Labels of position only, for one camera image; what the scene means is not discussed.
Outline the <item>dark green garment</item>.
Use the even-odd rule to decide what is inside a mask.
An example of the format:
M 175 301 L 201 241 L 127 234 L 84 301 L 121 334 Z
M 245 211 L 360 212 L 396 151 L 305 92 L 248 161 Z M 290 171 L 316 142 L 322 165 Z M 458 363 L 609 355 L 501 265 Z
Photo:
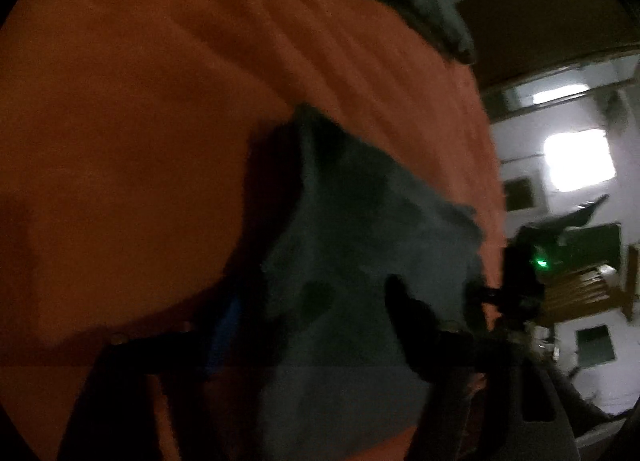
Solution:
M 491 154 L 450 0 L 232 0 L 243 62 L 269 96 L 224 138 L 244 169 L 230 304 L 229 460 L 372 459 L 409 437 L 424 395 L 384 302 L 403 277 L 464 343 L 483 273 Z

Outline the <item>dark wooden wall shelf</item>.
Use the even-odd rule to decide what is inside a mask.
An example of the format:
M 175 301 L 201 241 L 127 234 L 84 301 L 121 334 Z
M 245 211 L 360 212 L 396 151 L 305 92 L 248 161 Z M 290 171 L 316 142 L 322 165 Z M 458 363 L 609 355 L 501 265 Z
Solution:
M 616 0 L 462 0 L 481 92 L 534 75 L 639 50 L 639 30 Z

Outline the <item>orange blanket bed cover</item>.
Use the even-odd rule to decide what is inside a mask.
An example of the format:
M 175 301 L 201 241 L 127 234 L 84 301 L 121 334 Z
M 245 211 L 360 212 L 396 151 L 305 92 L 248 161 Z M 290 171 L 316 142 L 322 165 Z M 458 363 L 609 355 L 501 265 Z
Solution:
M 471 70 L 376 0 L 18 0 L 1 30 L 1 402 L 52 460 L 102 337 L 217 280 L 250 140 L 318 106 L 471 205 L 503 196 Z

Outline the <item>bright window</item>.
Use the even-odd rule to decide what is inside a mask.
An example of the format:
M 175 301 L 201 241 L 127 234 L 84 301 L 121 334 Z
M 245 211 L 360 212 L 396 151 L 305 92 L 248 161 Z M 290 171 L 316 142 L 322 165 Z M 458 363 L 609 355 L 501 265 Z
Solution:
M 544 140 L 544 161 L 552 187 L 572 192 L 616 177 L 604 129 L 558 132 Z

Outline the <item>wooden chair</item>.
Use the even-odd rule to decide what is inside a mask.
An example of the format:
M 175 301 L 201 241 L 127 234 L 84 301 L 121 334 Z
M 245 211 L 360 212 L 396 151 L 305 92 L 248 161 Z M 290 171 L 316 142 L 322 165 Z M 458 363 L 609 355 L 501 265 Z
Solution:
M 631 321 L 639 280 L 639 245 L 630 244 L 624 279 L 608 264 L 588 266 L 553 279 L 544 287 L 538 325 L 551 328 L 561 322 L 619 309 Z

